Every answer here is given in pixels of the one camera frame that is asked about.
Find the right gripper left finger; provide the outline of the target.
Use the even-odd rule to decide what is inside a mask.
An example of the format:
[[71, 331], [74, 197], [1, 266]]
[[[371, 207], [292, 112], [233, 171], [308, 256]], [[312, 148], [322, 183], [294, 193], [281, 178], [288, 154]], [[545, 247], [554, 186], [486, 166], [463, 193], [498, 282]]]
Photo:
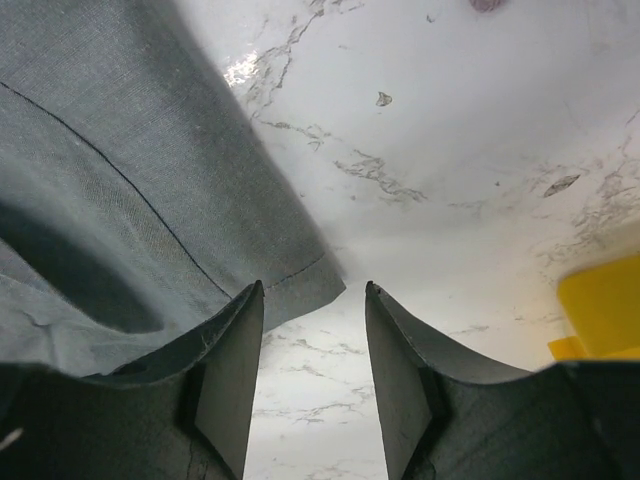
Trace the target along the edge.
[[260, 283], [109, 375], [1, 367], [5, 479], [239, 479], [263, 334]]

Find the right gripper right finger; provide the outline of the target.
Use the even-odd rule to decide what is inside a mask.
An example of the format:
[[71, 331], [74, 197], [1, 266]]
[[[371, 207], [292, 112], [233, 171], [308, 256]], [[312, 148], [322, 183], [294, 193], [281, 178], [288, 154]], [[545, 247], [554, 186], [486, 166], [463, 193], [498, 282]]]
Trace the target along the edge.
[[639, 366], [529, 372], [486, 357], [366, 286], [368, 349], [392, 479], [635, 479]]

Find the grey long sleeve shirt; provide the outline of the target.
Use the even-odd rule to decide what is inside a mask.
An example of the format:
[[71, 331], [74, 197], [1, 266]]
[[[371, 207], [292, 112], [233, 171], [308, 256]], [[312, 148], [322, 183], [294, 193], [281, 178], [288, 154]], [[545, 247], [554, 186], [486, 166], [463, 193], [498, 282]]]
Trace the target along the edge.
[[265, 326], [344, 283], [166, 1], [1, 5], [1, 358], [107, 374], [261, 282]]

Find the yellow plastic bin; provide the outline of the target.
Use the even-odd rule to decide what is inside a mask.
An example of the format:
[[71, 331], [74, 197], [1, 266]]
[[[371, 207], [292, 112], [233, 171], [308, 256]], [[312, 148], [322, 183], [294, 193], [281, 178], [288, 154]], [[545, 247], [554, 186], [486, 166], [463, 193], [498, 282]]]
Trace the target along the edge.
[[557, 298], [573, 334], [548, 344], [556, 361], [639, 359], [639, 256], [571, 274]]

